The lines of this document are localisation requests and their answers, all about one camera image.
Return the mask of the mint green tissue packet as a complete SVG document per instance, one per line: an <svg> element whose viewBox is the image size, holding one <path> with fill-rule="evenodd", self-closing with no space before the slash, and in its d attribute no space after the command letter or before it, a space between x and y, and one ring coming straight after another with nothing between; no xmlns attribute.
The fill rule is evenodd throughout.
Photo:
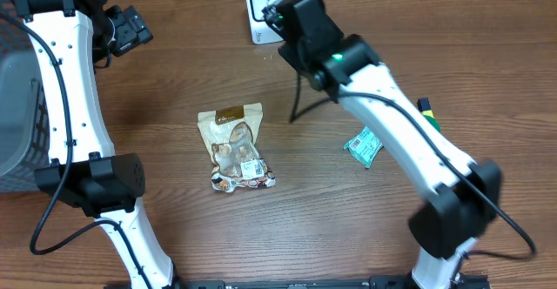
<svg viewBox="0 0 557 289"><path fill-rule="evenodd" d="M383 144L367 127L364 127L357 136L343 146L343 149L348 150L366 169L371 167L373 160L382 148Z"/></svg>

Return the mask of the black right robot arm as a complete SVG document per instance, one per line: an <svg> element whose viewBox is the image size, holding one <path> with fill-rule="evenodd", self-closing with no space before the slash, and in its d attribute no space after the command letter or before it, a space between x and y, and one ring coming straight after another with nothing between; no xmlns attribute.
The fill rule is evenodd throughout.
<svg viewBox="0 0 557 289"><path fill-rule="evenodd" d="M323 0L268 0L262 13L284 40L279 55L372 131L424 201L408 221L420 246L415 267L407 278L374 276L373 287L487 288L487 277L460 268L497 215L499 166L445 139L363 38L345 36L327 16Z"/></svg>

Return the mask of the green lid jar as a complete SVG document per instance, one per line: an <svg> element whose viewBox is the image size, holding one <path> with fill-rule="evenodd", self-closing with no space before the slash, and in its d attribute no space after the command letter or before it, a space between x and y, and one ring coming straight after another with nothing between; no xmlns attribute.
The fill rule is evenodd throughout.
<svg viewBox="0 0 557 289"><path fill-rule="evenodd" d="M440 125L435 118L427 115L425 115L424 118L436 129L436 131L441 132Z"/></svg>

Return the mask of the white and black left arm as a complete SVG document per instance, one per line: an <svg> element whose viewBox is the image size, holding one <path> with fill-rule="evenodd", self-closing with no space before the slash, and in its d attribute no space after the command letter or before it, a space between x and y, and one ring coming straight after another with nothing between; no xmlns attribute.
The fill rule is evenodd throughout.
<svg viewBox="0 0 557 289"><path fill-rule="evenodd" d="M31 40L48 108L49 163L34 173L52 203L84 212L110 238L132 288L177 288L172 259L144 208L144 167L119 155L105 127L95 75L153 35L133 7L107 0L10 0L7 21Z"/></svg>

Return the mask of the yellow highlighter marker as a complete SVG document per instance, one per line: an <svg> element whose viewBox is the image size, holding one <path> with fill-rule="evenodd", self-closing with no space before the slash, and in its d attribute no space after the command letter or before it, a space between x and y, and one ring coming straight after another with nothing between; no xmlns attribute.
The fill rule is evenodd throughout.
<svg viewBox="0 0 557 289"><path fill-rule="evenodd" d="M429 99L427 97L420 98L417 101L417 106L420 113L429 118L434 118L432 107L430 105Z"/></svg>

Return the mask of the beige dog treat bag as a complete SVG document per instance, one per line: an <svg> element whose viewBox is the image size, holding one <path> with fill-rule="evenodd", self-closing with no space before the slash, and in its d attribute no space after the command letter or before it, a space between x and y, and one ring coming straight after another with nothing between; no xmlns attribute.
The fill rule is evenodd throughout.
<svg viewBox="0 0 557 289"><path fill-rule="evenodd" d="M255 144L263 119L262 104L245 104L198 114L198 129L214 167L217 192L268 188L276 178Z"/></svg>

